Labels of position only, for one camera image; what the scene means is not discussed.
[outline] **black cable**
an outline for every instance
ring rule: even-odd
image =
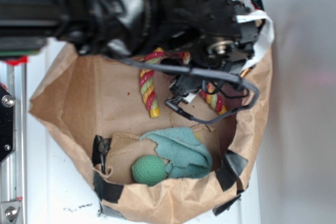
[[[218,70],[208,70],[208,69],[200,69],[200,68],[191,68],[191,67],[186,67],[186,66],[170,66],[170,65],[154,65],[154,64],[148,64],[148,63],[143,63],[139,61],[132,60],[130,58],[125,58],[122,56],[114,56],[114,59],[117,59],[118,61],[128,64],[130,66],[138,67],[141,69],[152,69],[156,71],[161,71],[161,72],[170,72],[173,74],[187,74],[189,76],[198,76],[198,77],[203,77],[203,78],[208,78],[212,80],[224,80],[226,82],[230,83],[235,83],[239,87],[243,87],[244,89],[251,90],[254,93],[254,96],[251,100],[251,102],[248,105],[240,106],[238,108],[232,109],[218,117],[216,117],[213,120],[205,121],[201,120],[198,118],[195,118],[194,116],[190,115],[189,113],[185,112],[183,109],[181,109],[179,106],[174,104],[172,100],[166,100],[165,104],[171,108],[173,111],[178,113],[179,115],[189,119],[193,120],[198,123],[203,123],[203,124],[213,124],[223,118],[226,118],[228,116],[231,116],[233,114],[236,114],[239,111],[242,110],[248,110],[254,106],[254,104],[257,102],[259,98],[259,90],[256,86],[254,86],[252,83],[250,83],[247,80],[242,79],[239,76],[236,76],[231,73],[227,72],[222,72]]]

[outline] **black tape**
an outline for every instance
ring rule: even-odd
[[[238,199],[240,199],[240,195],[237,196],[236,198],[230,200],[229,202],[222,204],[221,206],[218,206],[216,208],[214,208],[212,210],[212,212],[214,213],[215,216],[220,215],[222,212],[224,212],[225,210],[229,210],[230,207],[234,204],[234,202],[236,202]]]
[[[111,217],[115,217],[115,218],[118,218],[118,219],[126,220],[126,218],[123,215],[121,215],[118,211],[115,211],[114,209],[109,208],[108,206],[105,206],[103,204],[100,204],[100,211],[101,211],[101,213],[103,213],[107,216],[111,216]]]
[[[222,166],[216,171],[218,182],[223,191],[234,185],[247,163],[247,159],[230,150],[224,154]]]
[[[95,136],[92,150],[92,163],[94,166],[101,164],[101,172],[105,174],[106,156],[110,150],[111,138],[103,138],[102,136]]]
[[[111,203],[118,203],[124,189],[123,185],[106,182],[97,172],[93,177],[93,186],[100,200],[104,199]]]
[[[103,138],[102,136],[95,136],[92,150],[92,163],[94,166],[101,164],[101,171],[105,174],[106,156],[110,150],[111,138]],[[99,173],[95,172],[93,177],[94,190],[100,200],[104,199],[111,203],[118,203],[121,197],[123,185],[106,182]]]

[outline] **white surface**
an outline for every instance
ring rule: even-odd
[[[27,80],[29,98],[61,47],[62,43],[52,42],[40,56],[30,58]],[[31,115],[28,115],[27,123],[28,224],[131,223],[106,216],[98,217],[98,197],[79,175],[71,160]],[[242,195],[242,201],[235,203],[230,211],[218,217],[207,212],[188,223],[260,224],[257,167],[248,190]]]
[[[336,223],[336,2],[264,3],[276,41],[258,156],[262,222]]]

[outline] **white wall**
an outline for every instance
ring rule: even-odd
[[[276,28],[263,224],[336,223],[336,2],[264,0]]]

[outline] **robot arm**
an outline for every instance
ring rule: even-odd
[[[261,0],[251,0],[263,8]],[[140,68],[176,75],[166,104],[180,115],[213,123],[258,98],[258,89],[242,79],[244,65],[254,57],[260,27],[254,21],[237,22],[250,9],[232,0],[0,0],[0,57],[31,55],[47,37],[73,43],[79,55],[102,54]],[[156,47],[188,51],[188,66],[164,62],[148,65],[130,57],[148,54]],[[184,112],[179,102],[214,82],[254,93],[251,104],[212,121]]]

